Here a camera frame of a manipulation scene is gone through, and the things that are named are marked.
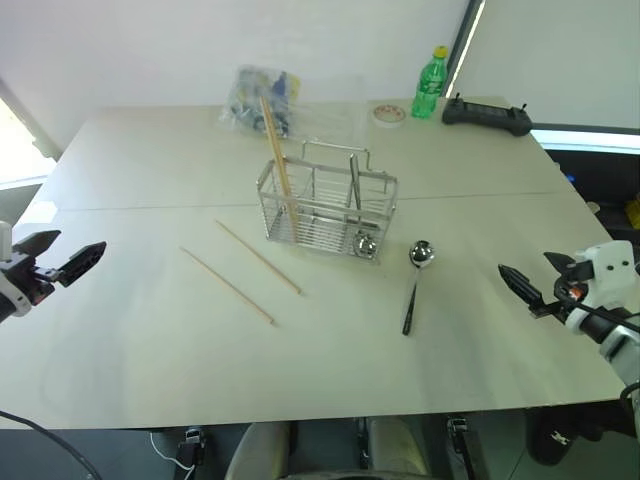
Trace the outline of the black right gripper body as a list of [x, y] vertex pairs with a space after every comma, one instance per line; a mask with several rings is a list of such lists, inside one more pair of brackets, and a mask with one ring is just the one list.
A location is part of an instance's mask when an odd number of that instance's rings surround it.
[[559, 273], [555, 280], [553, 294], [556, 300], [549, 304], [544, 302], [545, 305], [540, 310], [529, 310], [534, 318], [552, 316], [559, 321], [566, 321], [577, 304], [584, 300], [589, 290], [587, 281], [594, 278], [593, 264], [590, 260], [575, 262], [574, 269]]

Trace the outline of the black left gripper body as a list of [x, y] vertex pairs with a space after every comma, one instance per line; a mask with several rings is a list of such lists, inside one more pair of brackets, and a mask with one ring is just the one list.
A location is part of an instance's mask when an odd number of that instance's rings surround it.
[[1, 261], [1, 294], [13, 306], [37, 306], [54, 291], [59, 277], [59, 270], [39, 267], [34, 256], [13, 253]]

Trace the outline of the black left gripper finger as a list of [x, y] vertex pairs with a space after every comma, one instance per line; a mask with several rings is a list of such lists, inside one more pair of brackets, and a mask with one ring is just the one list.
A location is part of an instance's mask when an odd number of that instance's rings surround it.
[[64, 287], [69, 287], [100, 261], [106, 246], [107, 243], [103, 241], [81, 248], [58, 269], [57, 282]]
[[35, 232], [12, 246], [12, 251], [32, 257], [38, 257], [47, 251], [61, 234], [60, 230]]

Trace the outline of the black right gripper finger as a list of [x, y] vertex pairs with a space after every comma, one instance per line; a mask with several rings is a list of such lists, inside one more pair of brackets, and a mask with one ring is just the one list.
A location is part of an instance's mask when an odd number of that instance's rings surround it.
[[506, 286], [528, 306], [530, 311], [537, 311], [544, 307], [542, 293], [523, 273], [503, 264], [498, 265], [498, 271]]
[[567, 273], [575, 268], [576, 262], [569, 255], [558, 252], [544, 252], [543, 255], [558, 273]]

